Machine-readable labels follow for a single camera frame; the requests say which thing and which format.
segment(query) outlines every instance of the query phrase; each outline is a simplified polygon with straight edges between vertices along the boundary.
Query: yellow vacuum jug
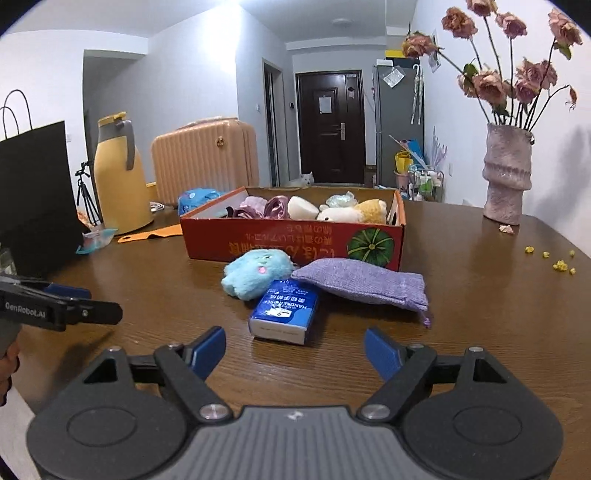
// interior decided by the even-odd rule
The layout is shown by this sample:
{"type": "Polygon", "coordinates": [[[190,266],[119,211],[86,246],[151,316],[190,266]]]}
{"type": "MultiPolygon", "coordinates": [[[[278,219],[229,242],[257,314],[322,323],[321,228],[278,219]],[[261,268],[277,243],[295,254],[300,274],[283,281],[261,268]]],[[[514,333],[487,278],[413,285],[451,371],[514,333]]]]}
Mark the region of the yellow vacuum jug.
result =
{"type": "Polygon", "coordinates": [[[122,112],[99,120],[94,165],[103,222],[105,228],[116,228],[117,235],[142,228],[153,220],[134,129],[126,116],[122,112]]]}

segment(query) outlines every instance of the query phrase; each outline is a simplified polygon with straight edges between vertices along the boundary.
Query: wooden table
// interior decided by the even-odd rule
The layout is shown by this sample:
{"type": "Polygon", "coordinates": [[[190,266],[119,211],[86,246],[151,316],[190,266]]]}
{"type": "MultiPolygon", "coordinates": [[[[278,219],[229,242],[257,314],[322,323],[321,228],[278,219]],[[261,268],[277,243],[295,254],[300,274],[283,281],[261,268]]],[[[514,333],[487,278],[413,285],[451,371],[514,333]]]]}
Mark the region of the wooden table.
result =
{"type": "MultiPolygon", "coordinates": [[[[228,350],[208,380],[234,409],[245,404],[359,407],[381,381],[363,353],[365,330],[379,326],[402,343],[440,353],[471,345],[490,350],[558,415],[566,434],[554,480],[591,470],[591,260],[537,219],[525,217],[515,236],[472,207],[407,203],[402,269],[422,273],[433,328],[414,313],[356,304],[325,295],[308,347],[253,340],[246,319],[253,305],[220,287],[223,265],[188,259],[181,237],[113,244],[80,259],[55,280],[117,301],[116,328],[79,325],[66,333],[27,327],[15,385],[34,410],[44,405],[102,349],[131,355],[189,342],[213,325],[228,350]],[[527,245],[535,247],[526,255],[527,245]],[[574,249],[576,256],[569,257],[574,249]],[[542,252],[552,256],[545,260],[542,252]],[[559,259],[577,274],[557,273],[559,259]]],[[[175,222],[169,212],[159,223],[175,222]]]]}

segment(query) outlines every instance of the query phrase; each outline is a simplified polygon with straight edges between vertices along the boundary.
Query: pink ceramic vase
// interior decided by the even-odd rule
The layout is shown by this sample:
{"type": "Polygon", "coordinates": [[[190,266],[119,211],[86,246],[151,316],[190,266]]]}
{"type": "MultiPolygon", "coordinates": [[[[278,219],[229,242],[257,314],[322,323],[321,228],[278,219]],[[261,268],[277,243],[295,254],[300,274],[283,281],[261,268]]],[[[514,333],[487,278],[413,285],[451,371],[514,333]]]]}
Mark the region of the pink ceramic vase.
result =
{"type": "Polygon", "coordinates": [[[484,216],[504,225],[519,225],[523,192],[531,190],[530,132],[510,125],[488,125],[482,176],[488,180],[484,216]]]}

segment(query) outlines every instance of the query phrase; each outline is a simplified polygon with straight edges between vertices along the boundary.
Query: human hand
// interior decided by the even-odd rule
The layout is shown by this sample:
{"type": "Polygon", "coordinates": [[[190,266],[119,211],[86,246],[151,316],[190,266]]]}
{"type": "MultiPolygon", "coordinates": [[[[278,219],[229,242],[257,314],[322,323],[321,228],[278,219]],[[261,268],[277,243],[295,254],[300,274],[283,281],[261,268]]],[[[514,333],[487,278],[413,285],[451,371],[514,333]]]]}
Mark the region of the human hand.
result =
{"type": "Polygon", "coordinates": [[[12,379],[10,377],[20,366],[18,361],[20,351],[18,343],[14,342],[8,347],[6,355],[0,359],[0,407],[6,404],[7,393],[12,388],[12,379]]]}

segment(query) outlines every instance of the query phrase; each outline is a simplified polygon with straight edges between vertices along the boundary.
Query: tripod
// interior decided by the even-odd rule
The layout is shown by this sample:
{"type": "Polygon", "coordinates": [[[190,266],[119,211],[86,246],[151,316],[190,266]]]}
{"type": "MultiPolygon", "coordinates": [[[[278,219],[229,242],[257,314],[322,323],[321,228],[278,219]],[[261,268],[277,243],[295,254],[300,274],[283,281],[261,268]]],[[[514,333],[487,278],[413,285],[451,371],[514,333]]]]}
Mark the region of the tripod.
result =
{"type": "Polygon", "coordinates": [[[86,210],[88,219],[93,226],[96,226],[100,222],[100,214],[94,201],[92,200],[92,196],[90,195],[88,188],[86,187],[86,183],[84,183],[84,180],[82,179],[84,176],[91,178],[90,174],[86,171],[87,166],[88,162],[82,162],[82,168],[74,174],[74,176],[78,177],[78,194],[76,196],[76,206],[80,206],[80,195],[82,195],[84,209],[86,210]]]}

